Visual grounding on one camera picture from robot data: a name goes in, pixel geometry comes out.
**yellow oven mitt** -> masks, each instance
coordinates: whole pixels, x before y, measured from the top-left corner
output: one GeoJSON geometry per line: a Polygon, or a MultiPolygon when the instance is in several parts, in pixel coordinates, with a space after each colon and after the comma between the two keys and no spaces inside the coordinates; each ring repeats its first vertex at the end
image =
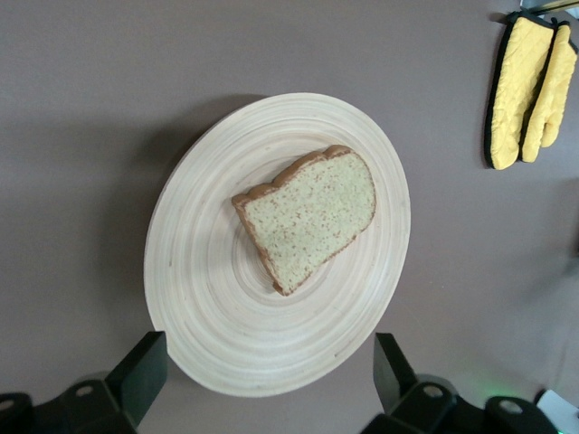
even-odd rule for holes
{"type": "Polygon", "coordinates": [[[555,26],[528,12],[508,16],[485,122],[488,164],[505,169],[519,156],[525,118],[536,99],[555,26]]]}
{"type": "Polygon", "coordinates": [[[557,27],[545,80],[528,121],[522,146],[523,161],[536,160],[539,147],[553,145],[563,121],[569,84],[577,62],[577,47],[571,42],[569,23],[557,27]]]}

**slice of bread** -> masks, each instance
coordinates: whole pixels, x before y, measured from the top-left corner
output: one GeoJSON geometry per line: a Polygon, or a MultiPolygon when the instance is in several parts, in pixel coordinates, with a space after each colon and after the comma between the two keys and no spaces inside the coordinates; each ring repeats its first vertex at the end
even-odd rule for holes
{"type": "Polygon", "coordinates": [[[232,198],[261,262],[283,296],[347,247],[375,214],[375,187],[351,148],[330,146],[283,170],[271,184],[232,198]]]}

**round plate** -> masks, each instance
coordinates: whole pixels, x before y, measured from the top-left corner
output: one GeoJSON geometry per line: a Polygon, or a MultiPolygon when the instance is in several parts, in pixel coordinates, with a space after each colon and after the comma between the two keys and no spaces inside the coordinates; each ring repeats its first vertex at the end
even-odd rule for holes
{"type": "Polygon", "coordinates": [[[325,95],[266,98],[205,133],[167,182],[147,236],[149,314],[166,331],[171,358],[203,386],[246,397],[295,390],[339,366],[373,332],[400,278],[409,235],[403,168],[371,118],[325,95]],[[370,167],[375,217],[283,297],[231,198],[334,144],[350,146],[370,167]]]}

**gray tabletop surface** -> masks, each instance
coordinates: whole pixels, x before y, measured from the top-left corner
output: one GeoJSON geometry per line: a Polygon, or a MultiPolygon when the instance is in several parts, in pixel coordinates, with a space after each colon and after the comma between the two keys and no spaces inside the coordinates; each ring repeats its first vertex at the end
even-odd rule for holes
{"type": "MultiPolygon", "coordinates": [[[[376,331],[475,405],[579,403],[579,73],[536,163],[488,169],[483,120],[516,0],[5,1],[0,392],[46,401],[153,328],[151,214],[207,128],[308,91],[367,113],[406,173],[412,232],[376,331]]],[[[579,29],[573,24],[576,40],[579,29]]],[[[381,410],[373,340],[297,391],[242,399],[170,364],[141,433],[354,433],[381,410]]]]}

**oven mitt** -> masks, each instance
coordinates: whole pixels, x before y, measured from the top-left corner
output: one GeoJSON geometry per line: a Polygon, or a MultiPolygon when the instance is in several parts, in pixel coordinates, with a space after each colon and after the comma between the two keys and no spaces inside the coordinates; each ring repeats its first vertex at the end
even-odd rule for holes
{"type": "Polygon", "coordinates": [[[522,146],[523,161],[533,163],[539,147],[548,147],[555,142],[576,62],[577,47],[571,42],[569,23],[560,23],[546,67],[545,80],[528,121],[522,146]]]}
{"type": "Polygon", "coordinates": [[[508,16],[485,121],[485,158],[495,169],[518,159],[525,118],[536,99],[554,34],[554,24],[526,11],[508,16]]]}

